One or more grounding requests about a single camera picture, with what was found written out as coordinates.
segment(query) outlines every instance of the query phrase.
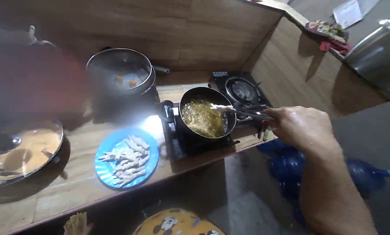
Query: red cloth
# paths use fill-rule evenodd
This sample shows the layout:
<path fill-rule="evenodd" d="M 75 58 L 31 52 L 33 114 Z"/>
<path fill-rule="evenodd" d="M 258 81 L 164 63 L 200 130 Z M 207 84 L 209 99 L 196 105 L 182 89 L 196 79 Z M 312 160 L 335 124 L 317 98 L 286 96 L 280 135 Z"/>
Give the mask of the red cloth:
<path fill-rule="evenodd" d="M 340 55 L 343 56 L 345 56 L 352 49 L 350 45 L 343 45 L 336 40 L 323 41 L 320 44 L 320 51 L 328 51 L 330 48 L 339 51 Z"/>

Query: wooden wall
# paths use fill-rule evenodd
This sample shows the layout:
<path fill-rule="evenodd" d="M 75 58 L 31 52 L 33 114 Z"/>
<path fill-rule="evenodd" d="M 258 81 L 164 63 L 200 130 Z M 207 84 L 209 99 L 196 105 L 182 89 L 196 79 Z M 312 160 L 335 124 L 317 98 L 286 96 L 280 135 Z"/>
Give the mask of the wooden wall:
<path fill-rule="evenodd" d="M 83 59 L 135 49 L 176 70 L 238 69 L 281 17 L 239 0 L 2 0 L 0 24 L 27 29 Z"/>
<path fill-rule="evenodd" d="M 251 73 L 275 107 L 314 107 L 339 117 L 386 102 L 285 17 L 264 44 Z"/>

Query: black pan handle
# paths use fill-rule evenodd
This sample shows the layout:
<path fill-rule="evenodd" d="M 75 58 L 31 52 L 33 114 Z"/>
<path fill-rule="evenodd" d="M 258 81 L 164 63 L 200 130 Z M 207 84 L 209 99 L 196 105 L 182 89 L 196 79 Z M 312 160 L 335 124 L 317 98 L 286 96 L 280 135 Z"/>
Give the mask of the black pan handle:
<path fill-rule="evenodd" d="M 159 117 L 167 123 L 174 122 L 173 102 L 171 102 L 170 100 L 165 100 L 162 103 L 160 103 Z"/>

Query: wooden countertop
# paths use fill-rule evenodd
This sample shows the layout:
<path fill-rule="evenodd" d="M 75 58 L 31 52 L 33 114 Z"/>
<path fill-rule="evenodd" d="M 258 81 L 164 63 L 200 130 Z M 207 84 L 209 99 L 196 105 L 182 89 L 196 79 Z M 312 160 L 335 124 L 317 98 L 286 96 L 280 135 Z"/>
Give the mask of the wooden countertop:
<path fill-rule="evenodd" d="M 188 89 L 206 86 L 210 74 L 206 71 L 171 72 L 166 76 L 158 76 L 159 98 L 161 101 L 169 99 L 179 102 Z M 0 188 L 0 234 L 19 232 L 263 143 L 257 138 L 255 128 L 236 128 L 231 136 L 240 143 L 234 147 L 171 162 L 170 152 L 165 146 L 161 121 L 154 114 L 148 115 L 135 125 L 149 131 L 159 144 L 160 158 L 156 170 L 144 184 L 130 190 L 116 191 L 98 179 L 94 157 L 102 140 L 113 131 L 130 125 L 98 120 L 95 116 L 86 116 L 87 112 L 89 110 L 85 112 L 87 118 L 83 118 L 82 123 L 76 123 L 79 127 L 65 131 L 66 138 L 58 153 L 61 158 L 59 162 L 50 162 L 29 178 Z M 269 136 L 269 139 L 274 138 L 273 134 Z"/>

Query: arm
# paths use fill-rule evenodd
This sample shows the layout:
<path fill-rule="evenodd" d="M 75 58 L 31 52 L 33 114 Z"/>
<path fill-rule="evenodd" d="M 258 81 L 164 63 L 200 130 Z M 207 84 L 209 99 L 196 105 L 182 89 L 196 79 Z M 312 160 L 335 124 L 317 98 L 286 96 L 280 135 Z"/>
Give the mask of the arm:
<path fill-rule="evenodd" d="M 305 156 L 300 206 L 322 235 L 375 235 L 372 217 L 350 178 L 327 113 L 301 106 L 268 109 L 276 136 Z"/>

